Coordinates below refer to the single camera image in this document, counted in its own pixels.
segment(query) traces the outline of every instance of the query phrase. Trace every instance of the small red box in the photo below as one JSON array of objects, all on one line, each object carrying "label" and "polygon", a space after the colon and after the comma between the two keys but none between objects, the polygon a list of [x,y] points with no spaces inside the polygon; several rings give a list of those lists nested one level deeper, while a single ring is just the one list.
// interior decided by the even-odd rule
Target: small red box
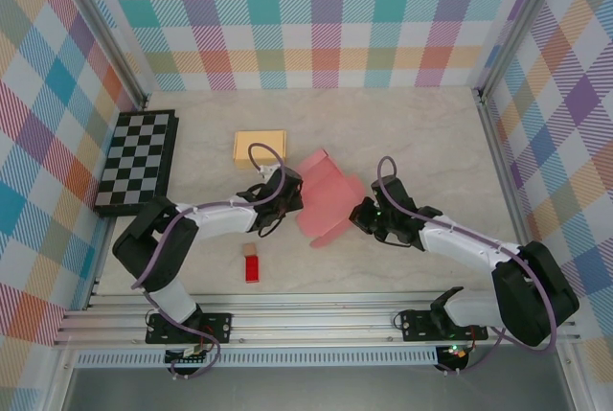
[{"label": "small red box", "polygon": [[245,282],[256,284],[260,281],[260,264],[258,256],[245,256]]}]

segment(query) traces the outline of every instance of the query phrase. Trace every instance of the yellow block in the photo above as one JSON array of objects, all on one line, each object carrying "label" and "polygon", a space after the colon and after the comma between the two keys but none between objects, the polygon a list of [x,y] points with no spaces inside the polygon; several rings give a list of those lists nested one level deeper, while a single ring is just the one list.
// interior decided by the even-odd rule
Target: yellow block
[{"label": "yellow block", "polygon": [[[285,130],[237,131],[234,139],[234,163],[239,169],[252,169],[249,160],[249,146],[263,143],[273,148],[285,161]],[[264,148],[253,148],[252,155],[258,165],[274,165],[277,159]]]}]

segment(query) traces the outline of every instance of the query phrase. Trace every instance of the plaid backdrop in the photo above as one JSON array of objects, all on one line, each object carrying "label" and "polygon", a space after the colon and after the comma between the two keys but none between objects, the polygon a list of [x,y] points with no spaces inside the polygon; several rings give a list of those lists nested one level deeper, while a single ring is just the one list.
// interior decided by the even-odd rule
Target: plaid backdrop
[{"label": "plaid backdrop", "polygon": [[117,1],[163,90],[467,84],[508,15],[503,0]]},{"label": "plaid backdrop", "polygon": [[502,30],[500,30],[500,34],[496,38],[496,43],[494,44],[494,47],[491,49],[491,52],[489,52],[489,56],[488,56],[488,60],[486,61],[486,65],[483,68],[483,71],[481,71],[481,74],[479,75],[479,79],[477,80],[477,83],[476,83],[477,88],[483,87],[484,82],[486,81],[486,78],[489,75],[489,71],[491,71],[491,66],[493,65],[494,61],[498,58],[500,49],[505,44],[505,42],[507,42],[507,39],[509,38],[509,34],[511,34],[511,29],[517,19],[517,15],[519,15],[525,3],[526,3],[526,0],[515,0],[515,3],[513,4],[513,8],[511,9],[511,11],[509,12],[509,15],[507,16],[507,20],[505,21]]},{"label": "plaid backdrop", "polygon": [[105,223],[91,207],[132,100],[72,0],[0,0],[0,410],[29,410]]},{"label": "plaid backdrop", "polygon": [[547,0],[493,94],[526,220],[581,299],[613,399],[613,0]]}]

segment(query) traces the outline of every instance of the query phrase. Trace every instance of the chessboard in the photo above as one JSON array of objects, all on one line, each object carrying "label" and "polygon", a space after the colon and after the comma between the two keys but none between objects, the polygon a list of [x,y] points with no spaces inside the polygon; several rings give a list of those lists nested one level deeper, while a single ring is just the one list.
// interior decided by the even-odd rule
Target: chessboard
[{"label": "chessboard", "polygon": [[166,195],[179,119],[174,110],[121,113],[102,172],[94,211],[135,216]]}]

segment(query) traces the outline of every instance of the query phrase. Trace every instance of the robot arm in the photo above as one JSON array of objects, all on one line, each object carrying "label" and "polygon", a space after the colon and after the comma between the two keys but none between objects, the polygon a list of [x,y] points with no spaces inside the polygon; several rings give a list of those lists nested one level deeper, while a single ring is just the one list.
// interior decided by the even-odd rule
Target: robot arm
[{"label": "robot arm", "polygon": [[[392,199],[403,208],[423,217],[456,225],[435,208],[417,208],[404,190],[402,182],[394,175],[385,176],[382,181]],[[394,235],[400,244],[446,255],[492,277],[493,291],[470,291],[457,286],[432,303],[430,316],[442,336],[447,337],[458,327],[498,327],[507,328],[513,336],[529,346],[537,346],[551,334],[547,311],[534,283],[514,260],[500,252],[500,248],[514,252],[543,284],[558,326],[579,309],[577,296],[549,249],[542,243],[532,241],[526,246],[520,246],[490,240],[499,244],[500,248],[494,249],[454,231],[454,227],[446,228],[405,215],[388,201],[378,181],[371,188],[376,204],[371,198],[365,197],[353,209],[350,217],[362,231],[384,243],[389,243],[388,236]]]},{"label": "robot arm", "polygon": [[181,217],[169,232],[155,266],[143,281],[143,289],[172,320],[198,329],[202,314],[200,308],[178,279],[179,269],[195,240],[233,232],[261,232],[286,213],[303,207],[300,190],[302,178],[285,168],[284,187],[270,202],[258,206],[245,205],[265,199],[276,191],[281,181],[281,170],[262,168],[265,183],[237,193],[227,205],[197,209],[192,205],[174,204],[165,197],[151,200],[131,222],[113,246],[113,254],[135,278],[147,268],[158,245],[154,234],[164,233],[174,217],[185,210],[193,210]]}]

